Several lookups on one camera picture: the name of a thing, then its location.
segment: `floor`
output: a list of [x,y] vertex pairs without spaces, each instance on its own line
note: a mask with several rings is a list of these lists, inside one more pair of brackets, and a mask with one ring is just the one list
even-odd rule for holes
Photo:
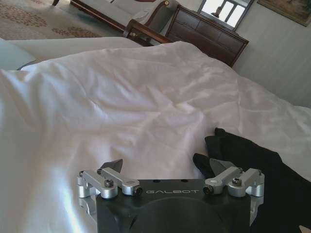
[[121,36],[79,11],[69,0],[0,0],[0,37],[5,40]]

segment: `picture frame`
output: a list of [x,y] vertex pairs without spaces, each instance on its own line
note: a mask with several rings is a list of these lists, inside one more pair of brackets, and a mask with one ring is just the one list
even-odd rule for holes
[[257,3],[305,27],[311,22],[311,0],[258,0]]

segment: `white duvet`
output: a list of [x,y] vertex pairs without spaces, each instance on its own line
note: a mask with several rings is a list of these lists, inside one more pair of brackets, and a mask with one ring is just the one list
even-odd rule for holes
[[311,180],[311,109],[195,46],[83,52],[0,71],[0,232],[96,232],[75,176],[122,158],[135,179],[201,177],[215,127],[277,151]]

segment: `wooden armrest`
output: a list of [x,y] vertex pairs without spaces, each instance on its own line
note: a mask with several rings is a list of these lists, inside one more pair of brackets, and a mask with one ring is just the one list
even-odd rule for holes
[[123,37],[130,38],[130,39],[135,38],[138,36],[137,32],[138,33],[141,32],[141,33],[151,37],[153,40],[156,40],[157,42],[159,42],[161,44],[166,44],[166,43],[172,42],[169,38],[162,36],[159,33],[156,33],[155,31],[151,30],[147,26],[138,23],[134,19],[132,19],[128,23],[128,25],[126,26],[124,33],[123,33]]

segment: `dresser drawer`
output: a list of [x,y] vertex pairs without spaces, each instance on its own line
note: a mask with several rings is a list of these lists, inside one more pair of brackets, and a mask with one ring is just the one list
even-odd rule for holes
[[167,37],[173,41],[180,40],[192,43],[208,56],[223,61],[228,65],[231,65],[234,61],[234,53],[177,22],[173,24]]
[[181,5],[166,36],[172,41],[186,41],[208,56],[233,66],[248,41],[224,26]]
[[204,23],[203,21],[199,23],[196,31],[199,34],[213,41],[218,41],[219,36],[222,34],[222,31],[214,28],[210,24]]
[[225,33],[222,33],[219,36],[218,43],[220,45],[227,47],[230,51],[232,51],[234,53],[239,52],[242,49],[242,47],[244,46],[244,43],[234,39],[233,37],[231,37]]
[[195,17],[192,17],[188,14],[186,14],[183,11],[179,11],[175,21],[179,22],[180,24],[184,25],[187,28],[195,30],[196,27],[198,26],[200,20],[198,20]]

